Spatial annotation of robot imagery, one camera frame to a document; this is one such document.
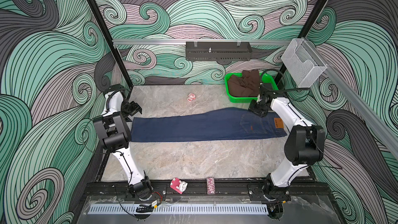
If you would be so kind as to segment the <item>dark blue denim trousers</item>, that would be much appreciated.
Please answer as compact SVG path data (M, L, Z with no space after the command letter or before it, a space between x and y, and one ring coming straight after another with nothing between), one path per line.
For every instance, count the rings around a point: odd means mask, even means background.
M131 128L131 142L136 143L264 140L286 135L276 113L260 117L235 107L186 116L134 118Z

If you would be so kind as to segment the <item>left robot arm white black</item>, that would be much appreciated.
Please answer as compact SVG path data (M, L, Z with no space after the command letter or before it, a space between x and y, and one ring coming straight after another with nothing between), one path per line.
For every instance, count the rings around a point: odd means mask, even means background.
M131 128L127 125L130 117L142 113L142 108L134 101L129 101L126 91L121 84L105 90L104 109L93 119L93 126L102 148L118 159L126 173L129 192L134 197L144 200L152 194L152 186L149 177L131 154Z

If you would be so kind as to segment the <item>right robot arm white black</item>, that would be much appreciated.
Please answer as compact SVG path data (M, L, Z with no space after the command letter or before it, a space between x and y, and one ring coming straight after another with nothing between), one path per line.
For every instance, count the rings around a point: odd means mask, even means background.
M249 111L259 117L276 113L289 131L284 144L285 158L270 173L262 188L265 201L281 203L288 200L288 188L304 169L321 161L324 155L325 130L307 120L292 105L289 92L308 91L309 88L277 89L268 70L260 74L259 95L252 100Z

